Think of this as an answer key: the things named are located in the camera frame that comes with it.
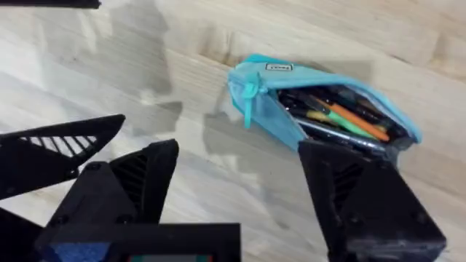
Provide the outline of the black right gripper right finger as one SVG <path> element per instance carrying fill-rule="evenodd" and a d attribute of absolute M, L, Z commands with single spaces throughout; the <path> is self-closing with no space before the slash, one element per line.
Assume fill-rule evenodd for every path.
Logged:
<path fill-rule="evenodd" d="M 315 140 L 299 157 L 330 261 L 435 261 L 447 239 L 392 162 Z"/>

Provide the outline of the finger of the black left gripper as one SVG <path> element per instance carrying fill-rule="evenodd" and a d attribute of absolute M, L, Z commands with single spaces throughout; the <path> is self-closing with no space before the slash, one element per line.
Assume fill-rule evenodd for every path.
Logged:
<path fill-rule="evenodd" d="M 115 114 L 1 134 L 1 198 L 76 178 L 124 121 Z"/>
<path fill-rule="evenodd" d="M 34 243 L 42 227 L 1 208 L 1 262 L 41 261 Z"/>

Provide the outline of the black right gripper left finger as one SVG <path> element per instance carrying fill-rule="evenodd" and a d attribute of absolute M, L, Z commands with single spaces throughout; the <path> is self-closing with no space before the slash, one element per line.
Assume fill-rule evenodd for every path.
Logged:
<path fill-rule="evenodd" d="M 34 247 L 39 252 L 162 252 L 176 239 L 160 218 L 178 142 L 151 143 L 110 162 L 91 162 Z"/>

